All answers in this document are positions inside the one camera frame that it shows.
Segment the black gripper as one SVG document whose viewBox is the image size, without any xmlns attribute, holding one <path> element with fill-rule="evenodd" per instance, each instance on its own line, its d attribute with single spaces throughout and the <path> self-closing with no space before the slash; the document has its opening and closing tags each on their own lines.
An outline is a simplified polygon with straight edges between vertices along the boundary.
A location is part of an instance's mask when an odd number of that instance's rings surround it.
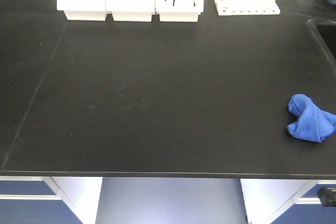
<svg viewBox="0 0 336 224">
<path fill-rule="evenodd" d="M 323 186 L 317 191 L 317 195 L 323 207 L 335 207 L 335 188 Z"/>
</svg>

